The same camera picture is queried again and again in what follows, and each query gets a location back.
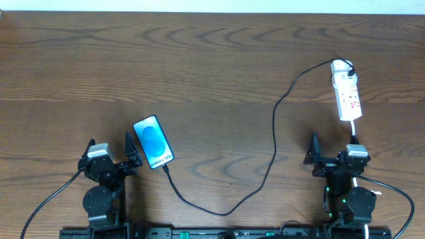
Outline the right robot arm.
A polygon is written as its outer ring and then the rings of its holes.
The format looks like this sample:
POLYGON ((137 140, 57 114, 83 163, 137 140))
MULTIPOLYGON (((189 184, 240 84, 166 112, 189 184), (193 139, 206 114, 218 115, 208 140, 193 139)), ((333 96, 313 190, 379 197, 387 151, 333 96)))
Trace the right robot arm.
POLYGON ((377 196, 358 186, 355 177, 364 172, 370 160, 366 147, 355 136, 336 157, 323 157, 317 135, 311 135, 303 163, 313 166, 314 177, 326 180, 323 206, 330 221, 322 226, 324 238, 369 237, 367 225, 372 221, 377 196))

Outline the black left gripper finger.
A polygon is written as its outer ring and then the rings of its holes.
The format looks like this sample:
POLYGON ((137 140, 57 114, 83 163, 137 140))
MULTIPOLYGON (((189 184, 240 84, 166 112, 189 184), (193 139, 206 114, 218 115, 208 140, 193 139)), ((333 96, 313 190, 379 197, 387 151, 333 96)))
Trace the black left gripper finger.
POLYGON ((132 163, 141 163, 141 156, 133 144, 130 133, 126 132, 125 155, 132 163))
POLYGON ((93 146, 93 145, 95 145, 95 140, 94 139, 90 139, 89 140, 89 143, 88 143, 88 145, 87 145, 87 147, 86 147, 86 149, 85 149, 85 151, 84 151, 84 153, 82 154, 82 156, 81 156, 81 158, 80 158, 80 160, 79 160, 79 164, 80 165, 85 165, 86 164, 86 162, 87 162, 87 160, 88 160, 88 151, 89 151, 89 149, 90 149, 90 147, 91 146, 93 146))

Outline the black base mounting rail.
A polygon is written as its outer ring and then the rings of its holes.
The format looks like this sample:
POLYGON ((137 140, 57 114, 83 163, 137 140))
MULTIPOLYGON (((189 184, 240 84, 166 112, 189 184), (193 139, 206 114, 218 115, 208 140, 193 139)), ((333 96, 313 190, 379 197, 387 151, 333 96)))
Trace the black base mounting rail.
POLYGON ((68 229, 59 232, 60 239, 79 238, 139 238, 139 239, 255 239, 255 238, 341 238, 362 239, 362 230, 334 228, 330 236, 317 228, 301 228, 290 226, 278 229, 171 229, 171 228, 146 228, 136 229, 133 234, 126 230, 91 232, 88 229, 68 229))

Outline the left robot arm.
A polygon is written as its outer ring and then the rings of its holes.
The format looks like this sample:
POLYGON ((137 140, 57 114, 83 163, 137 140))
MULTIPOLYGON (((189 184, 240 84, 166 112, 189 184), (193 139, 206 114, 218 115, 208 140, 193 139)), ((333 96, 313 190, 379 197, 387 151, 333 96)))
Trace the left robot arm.
POLYGON ((114 163, 108 144, 96 144, 91 139, 78 162, 78 170, 98 183, 82 200, 88 213, 89 238, 136 238, 138 235, 134 223, 127 219, 125 179, 136 175, 143 162, 129 132, 125 136, 124 153, 127 161, 114 163))

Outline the blue Galaxy smartphone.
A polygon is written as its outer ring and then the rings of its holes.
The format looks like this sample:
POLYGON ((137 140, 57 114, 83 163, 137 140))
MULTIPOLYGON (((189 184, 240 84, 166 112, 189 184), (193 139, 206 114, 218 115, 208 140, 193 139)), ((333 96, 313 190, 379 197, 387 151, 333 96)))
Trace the blue Galaxy smartphone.
POLYGON ((135 123, 133 129, 151 169, 162 167, 174 160, 174 152, 157 116, 152 115, 135 123))

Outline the white power strip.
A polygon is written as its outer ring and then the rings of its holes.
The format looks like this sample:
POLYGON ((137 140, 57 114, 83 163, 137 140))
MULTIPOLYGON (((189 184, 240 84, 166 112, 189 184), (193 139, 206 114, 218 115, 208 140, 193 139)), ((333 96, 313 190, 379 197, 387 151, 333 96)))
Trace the white power strip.
MULTIPOLYGON (((349 72, 350 76, 356 74, 351 66, 351 62, 345 62, 344 60, 334 60, 331 63, 332 76, 336 72, 349 72)), ((354 121, 362 116, 357 85, 335 89, 335 96, 339 119, 341 121, 354 121)))

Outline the white USB charger plug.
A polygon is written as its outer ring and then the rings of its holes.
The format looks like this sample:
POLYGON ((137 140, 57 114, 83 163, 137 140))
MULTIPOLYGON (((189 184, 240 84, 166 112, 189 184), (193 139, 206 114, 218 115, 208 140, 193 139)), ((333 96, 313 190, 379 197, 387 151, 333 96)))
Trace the white USB charger plug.
POLYGON ((332 76, 332 85, 335 89, 343 89, 357 84, 357 75, 349 72, 336 72, 332 76))

